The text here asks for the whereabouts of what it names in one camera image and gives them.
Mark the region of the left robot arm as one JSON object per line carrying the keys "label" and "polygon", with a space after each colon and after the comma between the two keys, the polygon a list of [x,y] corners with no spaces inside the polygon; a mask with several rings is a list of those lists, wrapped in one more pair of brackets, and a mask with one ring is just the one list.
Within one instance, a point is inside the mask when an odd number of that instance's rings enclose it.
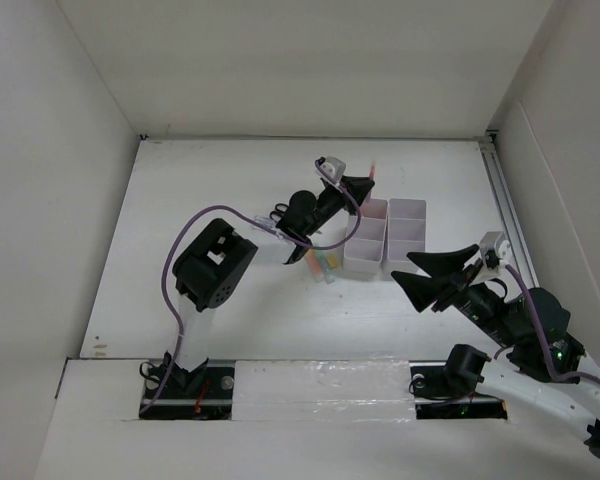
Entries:
{"label": "left robot arm", "polygon": [[[165,266],[161,289],[177,323],[173,350],[164,355],[164,376],[159,385],[185,398],[202,390],[207,380],[208,336],[215,310],[234,293],[247,268],[260,254],[267,263],[293,265],[318,247],[310,236],[344,210],[359,228],[362,206],[375,181],[372,177],[322,176],[323,191],[295,192],[286,203],[278,203],[263,220],[250,219],[237,210],[214,205],[195,214],[177,235]],[[181,253],[176,250],[187,231],[202,216],[224,211],[270,235],[273,244],[260,246],[241,236],[226,220],[215,218]]]}

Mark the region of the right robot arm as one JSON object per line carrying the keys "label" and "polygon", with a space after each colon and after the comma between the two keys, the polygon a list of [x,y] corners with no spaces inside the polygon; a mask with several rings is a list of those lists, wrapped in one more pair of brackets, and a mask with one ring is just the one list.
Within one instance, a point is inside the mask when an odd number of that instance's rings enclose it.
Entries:
{"label": "right robot arm", "polygon": [[544,288],[528,288],[500,232],[452,252],[410,252],[418,273],[391,276],[417,312],[458,310],[514,366],[456,344],[446,361],[414,363],[409,392],[418,413],[462,415],[475,400],[520,403],[562,422],[600,460],[600,369],[568,331],[571,314]]}

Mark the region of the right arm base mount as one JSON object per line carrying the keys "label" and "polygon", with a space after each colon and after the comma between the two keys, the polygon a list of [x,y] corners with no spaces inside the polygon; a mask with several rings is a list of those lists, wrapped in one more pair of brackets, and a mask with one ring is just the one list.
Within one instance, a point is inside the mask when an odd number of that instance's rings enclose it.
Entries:
{"label": "right arm base mount", "polygon": [[508,419],[503,400],[452,387],[442,365],[416,365],[410,371],[408,391],[415,400],[417,420]]}

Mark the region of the green highlighter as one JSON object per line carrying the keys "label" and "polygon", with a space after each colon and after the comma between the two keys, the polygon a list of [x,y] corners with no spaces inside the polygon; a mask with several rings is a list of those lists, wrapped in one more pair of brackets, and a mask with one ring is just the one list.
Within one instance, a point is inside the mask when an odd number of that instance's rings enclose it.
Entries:
{"label": "green highlighter", "polygon": [[323,275],[324,281],[327,284],[333,283],[335,281],[335,276],[333,274],[333,270],[327,259],[327,255],[324,253],[323,250],[319,250],[319,249],[315,249],[314,252],[315,252],[315,256],[318,261],[318,264],[322,270],[322,275]]}

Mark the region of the yellow eraser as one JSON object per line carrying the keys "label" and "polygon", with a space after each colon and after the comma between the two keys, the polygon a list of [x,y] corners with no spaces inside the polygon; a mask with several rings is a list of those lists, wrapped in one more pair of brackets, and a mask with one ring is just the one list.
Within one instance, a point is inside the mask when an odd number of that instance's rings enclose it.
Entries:
{"label": "yellow eraser", "polygon": [[338,267],[337,258],[333,255],[327,257],[327,262],[331,269],[336,269]]}

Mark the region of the orange highlighter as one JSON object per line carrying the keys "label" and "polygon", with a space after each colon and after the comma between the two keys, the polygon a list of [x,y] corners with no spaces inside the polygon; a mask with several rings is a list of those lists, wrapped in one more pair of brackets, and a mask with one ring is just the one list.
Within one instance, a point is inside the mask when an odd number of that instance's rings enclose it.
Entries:
{"label": "orange highlighter", "polygon": [[319,263],[317,257],[314,254],[314,251],[308,250],[304,259],[307,263],[307,266],[308,266],[314,280],[317,283],[322,282],[324,280],[323,270],[320,266],[320,263]]}

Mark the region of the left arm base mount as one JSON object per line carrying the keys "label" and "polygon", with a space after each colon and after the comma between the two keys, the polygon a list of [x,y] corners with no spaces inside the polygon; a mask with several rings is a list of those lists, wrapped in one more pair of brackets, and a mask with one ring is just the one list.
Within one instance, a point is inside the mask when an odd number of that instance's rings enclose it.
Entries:
{"label": "left arm base mount", "polygon": [[151,403],[162,377],[163,365],[145,362],[140,375],[145,381],[139,406],[142,420],[229,420],[235,384],[234,363],[210,363],[205,372],[194,373],[186,387],[178,384],[183,375],[174,368],[159,398]]}

